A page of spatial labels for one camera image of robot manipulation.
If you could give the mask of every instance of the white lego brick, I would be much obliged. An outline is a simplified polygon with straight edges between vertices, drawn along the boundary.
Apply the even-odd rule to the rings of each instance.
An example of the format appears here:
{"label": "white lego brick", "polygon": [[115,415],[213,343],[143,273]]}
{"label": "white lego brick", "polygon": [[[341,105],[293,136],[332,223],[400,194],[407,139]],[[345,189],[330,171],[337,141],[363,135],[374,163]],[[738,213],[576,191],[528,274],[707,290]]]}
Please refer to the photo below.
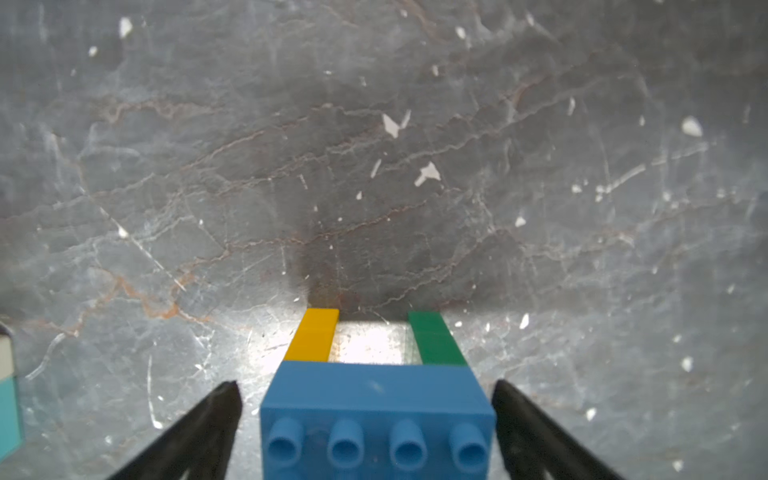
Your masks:
{"label": "white lego brick", "polygon": [[0,336],[0,380],[13,376],[13,354],[11,337]]}

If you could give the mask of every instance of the gray marble countertop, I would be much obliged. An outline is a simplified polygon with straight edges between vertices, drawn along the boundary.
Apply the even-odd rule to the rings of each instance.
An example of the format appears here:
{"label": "gray marble countertop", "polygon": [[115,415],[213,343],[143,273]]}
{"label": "gray marble countertop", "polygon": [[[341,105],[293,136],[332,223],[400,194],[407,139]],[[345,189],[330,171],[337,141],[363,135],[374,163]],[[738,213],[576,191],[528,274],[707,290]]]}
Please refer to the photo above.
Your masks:
{"label": "gray marble countertop", "polygon": [[[768,5],[0,5],[0,323],[26,442],[100,479],[221,381],[229,478],[308,306],[440,310],[628,478],[762,478]],[[491,478],[504,478],[498,454]]]}

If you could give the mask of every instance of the yellow lego brick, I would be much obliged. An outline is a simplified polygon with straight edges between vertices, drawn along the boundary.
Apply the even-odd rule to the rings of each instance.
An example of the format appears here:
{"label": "yellow lego brick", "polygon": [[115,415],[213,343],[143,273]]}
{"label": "yellow lego brick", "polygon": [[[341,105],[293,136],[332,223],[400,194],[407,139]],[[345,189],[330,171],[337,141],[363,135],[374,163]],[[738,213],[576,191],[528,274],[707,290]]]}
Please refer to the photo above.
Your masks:
{"label": "yellow lego brick", "polygon": [[307,309],[283,360],[327,362],[338,321],[339,310]]}

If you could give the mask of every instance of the blue lego brick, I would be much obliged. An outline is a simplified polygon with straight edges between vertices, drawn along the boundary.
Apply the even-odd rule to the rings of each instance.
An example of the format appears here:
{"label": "blue lego brick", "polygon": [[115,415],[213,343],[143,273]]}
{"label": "blue lego brick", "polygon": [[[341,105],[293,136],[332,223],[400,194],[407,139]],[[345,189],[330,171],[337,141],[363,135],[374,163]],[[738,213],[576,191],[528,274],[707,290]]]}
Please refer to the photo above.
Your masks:
{"label": "blue lego brick", "polygon": [[13,377],[0,381],[0,460],[22,444]]}
{"label": "blue lego brick", "polygon": [[260,409],[265,480],[479,480],[496,414],[466,366],[284,361]]}

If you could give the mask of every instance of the lego brick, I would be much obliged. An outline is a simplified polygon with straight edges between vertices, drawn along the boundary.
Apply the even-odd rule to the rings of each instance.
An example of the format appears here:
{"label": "lego brick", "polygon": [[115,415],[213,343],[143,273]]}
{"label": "lego brick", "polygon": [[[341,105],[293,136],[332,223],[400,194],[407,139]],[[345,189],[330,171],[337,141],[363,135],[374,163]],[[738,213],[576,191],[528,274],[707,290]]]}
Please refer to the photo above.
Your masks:
{"label": "lego brick", "polygon": [[467,365],[451,335],[422,334],[416,337],[416,344],[424,365]]}
{"label": "lego brick", "polygon": [[408,321],[425,365],[467,365],[450,330],[437,312],[408,312]]}
{"label": "lego brick", "polygon": [[0,381],[0,460],[22,444],[22,427],[13,377]]}
{"label": "lego brick", "polygon": [[437,312],[408,312],[414,335],[421,333],[445,333],[450,335],[442,316]]}
{"label": "lego brick", "polygon": [[327,362],[338,321],[339,310],[307,309],[284,359],[298,362]]}
{"label": "lego brick", "polygon": [[265,480],[479,480],[496,418],[465,366],[290,361],[260,415]]}

